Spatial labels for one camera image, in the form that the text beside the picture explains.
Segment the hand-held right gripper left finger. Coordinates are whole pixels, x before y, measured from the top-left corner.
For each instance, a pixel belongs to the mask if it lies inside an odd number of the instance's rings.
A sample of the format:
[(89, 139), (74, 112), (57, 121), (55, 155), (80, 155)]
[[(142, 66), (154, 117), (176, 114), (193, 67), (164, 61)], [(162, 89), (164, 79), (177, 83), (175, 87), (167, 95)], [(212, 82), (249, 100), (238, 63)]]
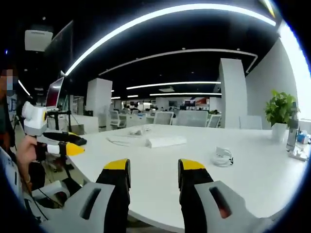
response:
[(46, 233), (124, 233), (130, 187), (130, 160), (112, 161), (96, 182), (81, 187), (61, 209), (49, 210), (40, 227)]

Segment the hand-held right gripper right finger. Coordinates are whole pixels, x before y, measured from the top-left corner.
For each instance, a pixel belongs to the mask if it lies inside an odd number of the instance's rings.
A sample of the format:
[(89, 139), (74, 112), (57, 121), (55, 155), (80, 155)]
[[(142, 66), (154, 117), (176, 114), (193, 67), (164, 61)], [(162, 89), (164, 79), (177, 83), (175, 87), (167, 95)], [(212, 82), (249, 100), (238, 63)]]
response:
[(271, 218), (250, 213), (238, 193), (214, 181), (197, 161), (178, 161), (178, 187), (187, 233), (265, 233), (273, 225)]

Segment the person's left hand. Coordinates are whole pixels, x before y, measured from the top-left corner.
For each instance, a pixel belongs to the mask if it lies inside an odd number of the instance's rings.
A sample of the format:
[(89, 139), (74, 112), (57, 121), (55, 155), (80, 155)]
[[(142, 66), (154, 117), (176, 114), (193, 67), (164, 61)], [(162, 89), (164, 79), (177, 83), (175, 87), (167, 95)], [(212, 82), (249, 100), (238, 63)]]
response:
[(17, 147), (17, 165), (20, 172), (28, 173), (29, 164), (36, 160), (36, 138), (26, 135)]

